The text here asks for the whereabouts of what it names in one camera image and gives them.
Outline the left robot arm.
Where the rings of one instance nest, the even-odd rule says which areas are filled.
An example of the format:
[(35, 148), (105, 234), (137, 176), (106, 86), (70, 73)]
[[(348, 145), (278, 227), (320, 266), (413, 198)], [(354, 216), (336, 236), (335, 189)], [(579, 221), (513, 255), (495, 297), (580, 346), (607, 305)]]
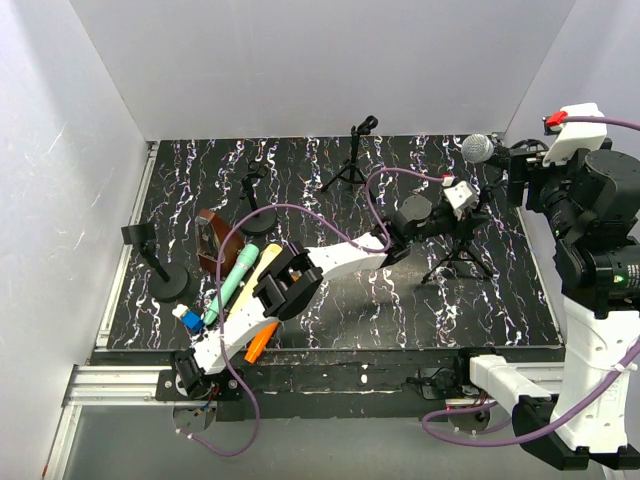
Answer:
[(313, 248), (297, 241), (265, 249), (246, 245), (204, 314), (184, 304), (173, 310), (201, 336), (191, 348), (172, 355), (176, 389), (193, 400), (216, 397), (231, 376), (228, 361), (267, 326), (302, 313), (323, 282), (394, 265), (418, 241), (470, 236), (486, 219), (483, 204), (477, 195), (450, 187), (437, 205), (420, 195), (408, 197), (371, 232), (342, 243)]

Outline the silver mesh studio microphone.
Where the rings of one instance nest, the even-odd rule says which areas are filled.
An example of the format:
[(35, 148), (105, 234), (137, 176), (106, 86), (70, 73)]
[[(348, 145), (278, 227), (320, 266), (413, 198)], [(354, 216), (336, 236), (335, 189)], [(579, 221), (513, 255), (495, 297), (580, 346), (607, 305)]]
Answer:
[(501, 170), (509, 167), (509, 149), (484, 134), (467, 136), (461, 144), (461, 154), (471, 164), (487, 164)]

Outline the round base mic stand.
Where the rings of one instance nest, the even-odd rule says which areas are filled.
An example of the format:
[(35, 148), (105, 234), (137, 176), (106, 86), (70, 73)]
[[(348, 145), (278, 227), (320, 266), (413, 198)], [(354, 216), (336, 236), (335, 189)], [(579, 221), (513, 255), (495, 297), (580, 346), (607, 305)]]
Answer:
[(190, 274), (179, 263), (162, 263), (156, 255), (156, 233), (152, 223), (126, 225), (121, 228), (125, 245), (132, 246), (151, 269), (149, 294), (160, 303), (176, 302), (190, 286)]

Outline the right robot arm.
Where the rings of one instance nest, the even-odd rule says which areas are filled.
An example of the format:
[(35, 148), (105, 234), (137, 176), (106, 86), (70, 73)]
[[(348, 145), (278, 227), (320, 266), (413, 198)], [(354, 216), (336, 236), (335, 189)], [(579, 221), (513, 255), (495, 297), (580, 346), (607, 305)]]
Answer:
[(510, 159), (508, 200), (542, 214), (555, 241), (566, 316), (558, 392), (525, 377), (494, 350), (471, 349), (452, 373), (464, 397), (486, 392), (511, 415), (514, 441), (560, 470), (597, 462), (635, 470), (625, 430), (639, 352), (639, 163), (609, 144), (577, 148), (558, 164), (542, 152)]

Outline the cream mic round stand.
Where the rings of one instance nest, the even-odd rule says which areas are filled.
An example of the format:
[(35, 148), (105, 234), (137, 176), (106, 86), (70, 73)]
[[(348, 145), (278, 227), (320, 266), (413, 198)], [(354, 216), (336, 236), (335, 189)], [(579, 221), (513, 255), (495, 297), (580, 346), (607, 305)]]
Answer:
[(278, 224), (278, 216), (275, 210), (257, 213), (260, 206), (257, 202), (254, 181), (263, 179), (268, 173), (268, 168), (257, 160), (250, 160), (247, 168), (247, 173), (241, 179), (242, 193), (240, 194), (240, 199), (249, 202), (248, 212), (252, 216), (241, 225), (240, 230), (245, 235), (263, 236), (272, 232)]

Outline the black tripod mic stand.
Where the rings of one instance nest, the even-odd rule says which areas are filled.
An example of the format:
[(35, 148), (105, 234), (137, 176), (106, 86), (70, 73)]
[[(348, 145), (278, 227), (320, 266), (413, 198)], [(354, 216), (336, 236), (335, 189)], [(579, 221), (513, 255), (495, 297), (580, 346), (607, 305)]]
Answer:
[(325, 193), (337, 181), (342, 181), (350, 186), (362, 186), (366, 184), (366, 177), (359, 167), (359, 147), (362, 136), (369, 136), (377, 127), (378, 119), (374, 115), (367, 116), (359, 125), (353, 125), (350, 130), (350, 153), (344, 161), (343, 167), (320, 188)]

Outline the mint green microphone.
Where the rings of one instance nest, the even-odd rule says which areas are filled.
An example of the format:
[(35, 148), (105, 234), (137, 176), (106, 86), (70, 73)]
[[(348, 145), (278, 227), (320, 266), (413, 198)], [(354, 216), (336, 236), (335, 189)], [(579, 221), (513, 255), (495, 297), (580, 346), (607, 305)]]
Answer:
[(204, 314), (203, 323), (205, 326), (212, 325), (218, 318), (220, 311), (227, 305), (249, 268), (256, 262), (259, 253), (260, 249), (254, 244), (248, 244), (240, 251), (233, 268), (217, 290), (216, 296)]

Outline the cream microphone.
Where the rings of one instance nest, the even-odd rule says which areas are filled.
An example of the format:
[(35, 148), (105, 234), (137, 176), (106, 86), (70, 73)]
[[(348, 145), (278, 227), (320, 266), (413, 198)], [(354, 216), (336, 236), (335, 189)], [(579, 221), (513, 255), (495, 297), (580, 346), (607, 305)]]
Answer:
[(260, 274), (265, 268), (269, 266), (269, 264), (279, 255), (281, 251), (282, 247), (280, 245), (271, 243), (260, 254), (253, 273), (249, 277), (249, 280), (246, 282), (243, 290), (240, 292), (233, 307), (229, 311), (229, 315), (227, 317), (228, 321), (233, 320), (238, 315), (240, 310), (245, 306), (245, 304), (253, 298), (253, 290), (258, 283)]

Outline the orange microphone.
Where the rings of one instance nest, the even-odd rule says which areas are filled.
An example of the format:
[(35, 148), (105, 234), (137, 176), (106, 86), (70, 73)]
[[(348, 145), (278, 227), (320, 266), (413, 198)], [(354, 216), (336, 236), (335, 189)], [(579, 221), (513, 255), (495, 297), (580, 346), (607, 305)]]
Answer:
[(280, 325), (279, 321), (275, 321), (265, 326), (258, 334), (253, 338), (247, 352), (244, 356), (244, 360), (250, 364), (255, 364), (259, 357), (264, 352), (266, 346), (270, 342), (274, 333)]

